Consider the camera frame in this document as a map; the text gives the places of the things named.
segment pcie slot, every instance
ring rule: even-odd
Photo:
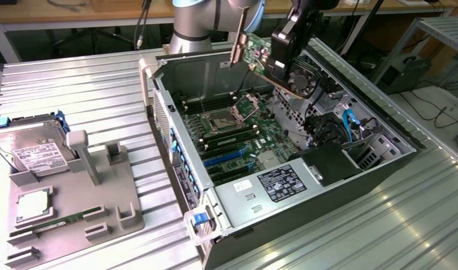
[[[225,146],[223,148],[219,148],[213,151],[209,151],[204,154],[200,155],[200,158],[201,159],[209,159],[209,158],[213,158],[215,156],[220,156],[220,155],[224,155],[225,153],[229,153],[229,152],[233,152],[239,149],[237,146],[235,145],[229,145],[229,146]]]
[[[220,157],[217,157],[215,159],[207,160],[204,162],[204,166],[205,167],[215,166],[215,165],[217,165],[217,164],[220,164],[220,163],[223,163],[225,161],[241,158],[244,156],[244,153],[245,153],[245,148],[239,150],[237,152],[229,153],[229,154],[227,154],[224,156],[220,156]]]
[[[225,173],[213,175],[211,178],[215,182],[223,181],[221,183],[219,183],[219,185],[221,185],[224,182],[228,182],[227,180],[229,178],[233,178],[236,176],[239,176],[239,177],[245,176],[252,171],[252,169],[253,169],[253,164],[249,163],[248,165],[245,165],[237,169],[233,169]]]

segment metal frame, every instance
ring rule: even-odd
[[[452,11],[454,10],[453,7],[445,9],[442,14],[444,17],[449,16]],[[422,13],[422,12],[434,12],[432,6],[426,7],[422,6],[420,9],[411,9],[411,10],[381,10],[377,14],[412,14],[412,13]],[[343,53],[349,50],[352,46],[353,40],[357,37],[357,34],[361,30],[361,26],[368,18],[368,14],[371,10],[367,11],[356,11],[355,15],[361,15],[360,21],[356,24],[356,28],[351,34],[349,41],[344,46]],[[325,12],[325,17],[333,16],[349,16],[352,12]],[[265,19],[281,19],[287,17],[287,13],[273,13],[264,15]],[[10,31],[23,31],[23,30],[47,30],[47,29],[68,29],[68,28],[90,28],[90,27],[109,27],[109,26],[127,26],[127,25],[136,25],[137,19],[112,19],[112,20],[88,20],[88,21],[62,21],[62,22],[27,22],[27,23],[2,23],[0,24],[0,52],[4,56],[7,63],[18,63],[22,62],[20,56],[18,51],[8,39],[7,32]],[[148,18],[147,24],[172,24],[175,22],[173,17],[160,17],[160,18]]]
[[[395,49],[392,50],[388,60],[381,64],[381,66],[377,67],[376,72],[373,73],[372,82],[375,84],[377,84],[381,80],[395,58],[403,52],[404,46],[407,45],[417,30],[422,30],[428,35],[438,39],[438,41],[441,41],[445,45],[452,47],[458,52],[458,17],[416,19],[412,22],[409,29],[404,33],[404,36]]]

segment motherboard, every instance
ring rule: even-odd
[[[183,121],[216,186],[284,163],[297,152],[271,106],[248,92],[185,103]]]

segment ram slot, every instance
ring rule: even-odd
[[[231,131],[227,131],[227,132],[224,132],[224,133],[220,133],[220,134],[216,134],[216,135],[212,135],[212,136],[208,136],[208,137],[205,137],[205,135],[204,135],[204,137],[201,138],[201,141],[203,141],[204,143],[207,143],[207,141],[209,141],[209,140],[215,140],[215,139],[227,137],[228,135],[233,135],[233,134],[243,133],[243,132],[245,132],[245,131],[251,131],[252,129],[257,129],[257,126],[253,125],[253,126],[251,126],[251,127],[244,127],[244,128],[233,129],[233,130],[231,130]]]
[[[209,141],[207,141],[207,144],[204,144],[204,150],[211,151],[211,150],[221,148],[227,145],[235,145],[240,142],[253,140],[259,137],[259,133],[260,133],[259,130],[253,129],[253,130],[248,130],[243,133],[233,134],[233,135],[229,135],[227,137],[223,137],[223,138],[219,138],[215,140],[209,140]]]
[[[221,108],[231,107],[235,104],[235,100],[231,96],[224,98],[212,98],[203,101],[192,101],[185,103],[185,113],[188,115],[203,113],[204,111],[212,111]]]

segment table leg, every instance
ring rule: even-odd
[[[348,42],[344,45],[341,55],[345,55],[348,53],[349,48],[351,48],[352,44],[355,43],[356,37],[359,35],[359,32],[363,29],[364,23],[365,23],[368,18],[369,18],[369,15],[363,15],[360,17],[359,22],[357,22],[356,27],[355,27],[355,30],[352,31],[351,36],[348,37]]]
[[[453,10],[454,10],[453,8],[448,8],[448,9],[441,13],[440,16],[441,16],[441,17],[449,17],[449,15],[450,15],[450,13],[452,13]],[[430,39],[430,38],[426,38],[422,42],[420,42],[420,43],[417,44],[417,46],[416,46],[414,49],[412,50],[412,53],[413,53],[414,55],[418,55],[418,53],[420,53],[421,50],[424,49],[426,43],[429,42],[429,39]]]
[[[4,56],[7,63],[19,63],[22,61],[18,51],[12,45],[12,42],[6,36],[6,30],[3,25],[0,25],[0,52]]]
[[[373,82],[373,84],[377,85],[379,81],[381,80],[387,70],[389,69],[389,66],[393,62],[393,60],[396,59],[396,57],[400,55],[400,53],[404,50],[404,46],[408,44],[408,41],[411,40],[417,27],[418,26],[418,20],[414,20],[407,30],[407,32],[403,35],[401,40],[399,41],[395,49],[392,50],[388,58],[385,59],[385,61],[377,65],[376,70],[373,71],[373,75],[371,77],[371,81]]]

